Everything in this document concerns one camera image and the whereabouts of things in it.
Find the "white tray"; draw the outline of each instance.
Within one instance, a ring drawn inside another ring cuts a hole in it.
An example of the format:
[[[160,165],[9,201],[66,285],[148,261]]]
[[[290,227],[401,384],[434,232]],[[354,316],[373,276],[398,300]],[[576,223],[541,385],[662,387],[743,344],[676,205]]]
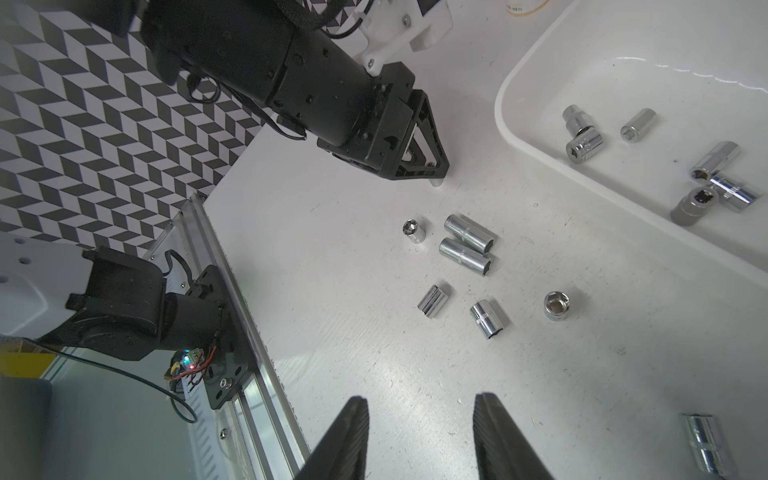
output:
[[[688,170],[718,141],[726,172],[768,190],[768,2],[576,0],[512,70],[495,103],[529,177],[729,303],[759,312],[768,293],[768,196],[741,214],[715,206],[696,226],[668,220],[696,184]],[[562,111],[593,117],[605,149],[571,165]],[[628,144],[641,108],[659,121]]]

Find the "yellow object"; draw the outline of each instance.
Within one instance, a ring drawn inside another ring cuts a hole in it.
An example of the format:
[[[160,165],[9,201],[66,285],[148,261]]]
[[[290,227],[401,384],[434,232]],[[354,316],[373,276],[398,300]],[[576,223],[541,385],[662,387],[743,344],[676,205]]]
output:
[[[51,365],[52,353],[0,353],[0,375],[37,379]]]

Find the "black and white geometric pattern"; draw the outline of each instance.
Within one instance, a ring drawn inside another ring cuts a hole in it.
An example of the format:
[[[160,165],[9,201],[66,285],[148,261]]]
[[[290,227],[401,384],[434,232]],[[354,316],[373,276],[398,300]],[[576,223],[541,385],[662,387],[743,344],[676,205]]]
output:
[[[258,132],[225,94],[190,104],[162,83],[140,25],[118,38],[70,12],[3,18],[0,230],[141,255]]]
[[[352,14],[352,12],[355,10],[355,7],[358,3],[361,1],[363,2],[374,2],[375,0],[346,0],[346,6],[344,9],[339,13],[336,18],[334,18],[328,25],[328,31],[331,33],[336,33],[339,30],[339,27],[341,25],[344,25],[344,22],[346,22],[346,19],[349,18],[349,16]],[[315,13],[320,13],[326,8],[327,0],[310,0],[309,1],[309,7],[310,11]]]

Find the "socket wrench socket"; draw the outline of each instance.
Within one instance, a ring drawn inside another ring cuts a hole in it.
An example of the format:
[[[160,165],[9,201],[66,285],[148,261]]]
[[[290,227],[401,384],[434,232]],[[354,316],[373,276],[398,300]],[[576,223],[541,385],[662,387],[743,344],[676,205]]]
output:
[[[468,247],[483,254],[491,251],[496,240],[496,237],[485,228],[469,223],[455,214],[445,219],[445,229],[456,235]]]
[[[590,127],[565,145],[565,153],[573,163],[581,164],[604,147],[603,135]]]
[[[491,259],[451,238],[440,243],[440,254],[483,276],[491,269]]]
[[[502,321],[498,318],[498,314],[487,300],[480,300],[475,305],[472,305],[469,312],[486,339],[501,332],[504,328],[502,327]]]
[[[694,225],[718,201],[720,194],[712,187],[696,187],[670,212],[672,221],[683,227]]]
[[[421,243],[424,241],[424,239],[427,236],[427,233],[424,231],[421,225],[419,225],[416,220],[408,220],[403,226],[402,226],[402,232],[408,237],[413,243]]]
[[[573,138],[578,137],[588,128],[594,127],[592,117],[587,115],[577,105],[570,105],[563,110],[563,120],[565,120],[565,128]]]
[[[741,147],[732,141],[721,141],[690,169],[690,177],[700,184],[710,181],[741,153]]]
[[[643,108],[621,128],[621,137],[631,144],[638,142],[645,137],[654,121],[656,121],[656,112],[650,108]]]
[[[720,423],[714,415],[684,413],[685,433],[699,470],[718,478],[731,478],[733,460]]]
[[[565,320],[571,308],[571,299],[562,292],[550,292],[544,297],[544,314],[553,322]]]
[[[763,196],[763,192],[758,190],[757,187],[753,187],[746,181],[732,175],[726,175],[723,172],[714,174],[710,178],[709,185],[720,194],[720,203],[722,205],[739,214]]]
[[[432,285],[416,308],[426,315],[427,318],[432,318],[437,315],[437,312],[440,311],[447,300],[448,294],[440,290],[437,285]]]

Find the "black plastic bracket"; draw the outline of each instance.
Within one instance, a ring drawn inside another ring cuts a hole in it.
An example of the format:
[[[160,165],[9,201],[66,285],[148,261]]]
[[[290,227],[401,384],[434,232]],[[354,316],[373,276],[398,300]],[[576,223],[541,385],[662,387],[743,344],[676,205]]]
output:
[[[389,180],[445,178],[450,163],[427,94],[413,90],[414,80],[404,64],[385,65],[374,81],[375,106],[360,117],[355,135],[340,147],[322,139],[317,146]]]
[[[217,350],[210,365],[203,373],[203,383],[208,402],[218,410],[244,387],[243,381],[251,372],[256,372],[257,362],[253,356],[248,337],[237,318],[232,299],[219,269],[209,265],[188,296],[219,303],[222,310],[221,328],[217,339]],[[229,379],[229,388],[221,386],[223,379]]]

